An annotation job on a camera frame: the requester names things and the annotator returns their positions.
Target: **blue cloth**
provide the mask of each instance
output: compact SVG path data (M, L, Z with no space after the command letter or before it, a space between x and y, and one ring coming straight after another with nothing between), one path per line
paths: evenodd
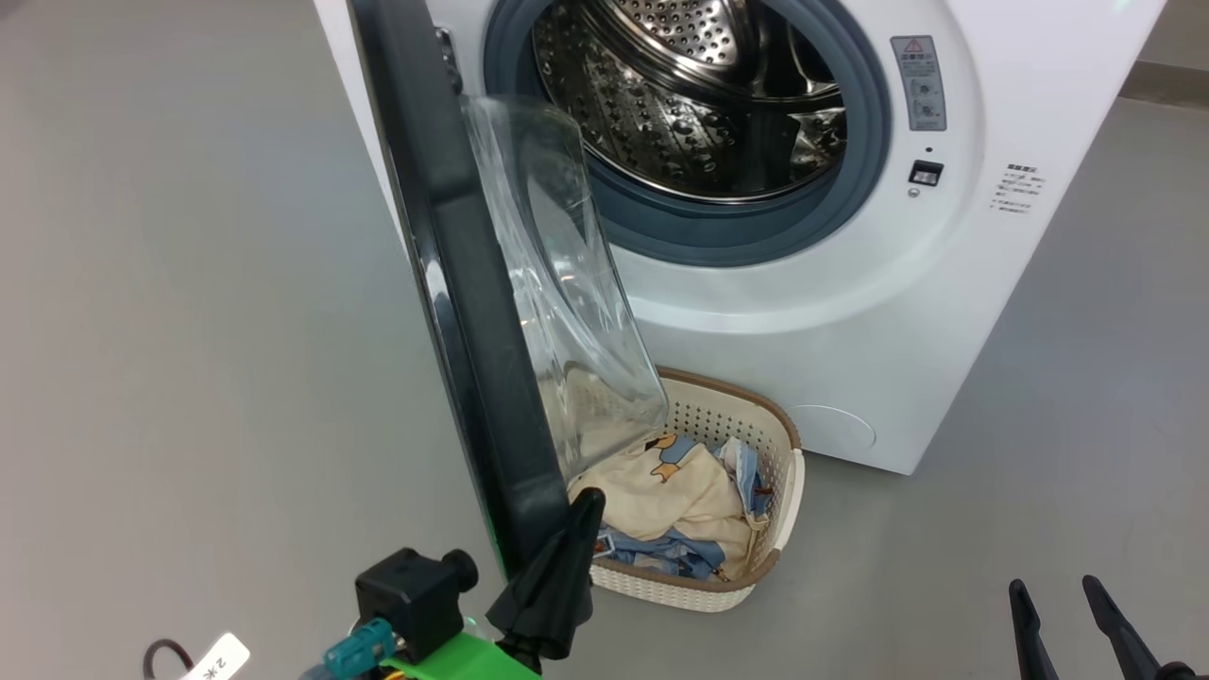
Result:
M666 439L666 437L663 437L653 442L648 442L647 450L649 451L650 449L658 448L658 444L665 442ZM659 461L679 467L681 461L684 460L684 456L687 456L695 445L696 442L689 439L688 437L675 437L666 449L659 450Z
M597 537L597 558L611 558L624 564L671 576L687 576L706 581L725 561L727 555L713 541L694 541L671 529L654 541L638 541L607 526Z
M711 453L730 473L730 479L739 489L739 497L742 499L744 508L751 519L767 515L773 491L764 486L764 480L760 478L759 451L746 442L731 438Z

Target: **beige basket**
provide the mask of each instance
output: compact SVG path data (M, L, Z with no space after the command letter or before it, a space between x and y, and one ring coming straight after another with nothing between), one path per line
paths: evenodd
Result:
M789 416L759 394L718 380L659 369L670 405L666 432L710 448L730 437L759 451L759 472L773 486L769 525L747 555L746 572L728 582L667 576L611 559L592 563L592 582L615 593L693 611L725 611L744 601L781 557L802 505L802 443Z

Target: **clothes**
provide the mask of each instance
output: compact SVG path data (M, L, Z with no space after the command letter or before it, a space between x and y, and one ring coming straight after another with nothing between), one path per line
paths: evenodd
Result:
M670 529L654 541L638 541L602 526L597 538L596 558L611 558L659 574L687 576L700 581L724 578L727 555L713 541L694 541L676 529Z
M741 461L742 451L731 457ZM699 578L744 571L751 513L722 460L704 445L676 434L653 439L585 472L571 496L589 486L604 491L604 536L617 559Z
M753 528L768 524L768 505L773 500L773 489L764 485L759 476L759 451L746 442L731 437L713 451L713 456L730 474L730 479L742 499L747 521Z

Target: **open door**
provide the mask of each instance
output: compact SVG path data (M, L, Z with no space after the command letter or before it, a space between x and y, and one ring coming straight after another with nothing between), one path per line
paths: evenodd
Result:
M423 0L348 10L389 198L510 576L562 521L568 479L661 427L666 397L578 126L536 102L459 100Z

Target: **washing machine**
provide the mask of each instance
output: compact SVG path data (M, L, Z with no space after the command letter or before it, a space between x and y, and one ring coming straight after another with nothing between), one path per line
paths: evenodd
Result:
M389 197L348 7L316 5ZM655 363L909 474L1162 5L429 0L423 29L452 87L580 125Z

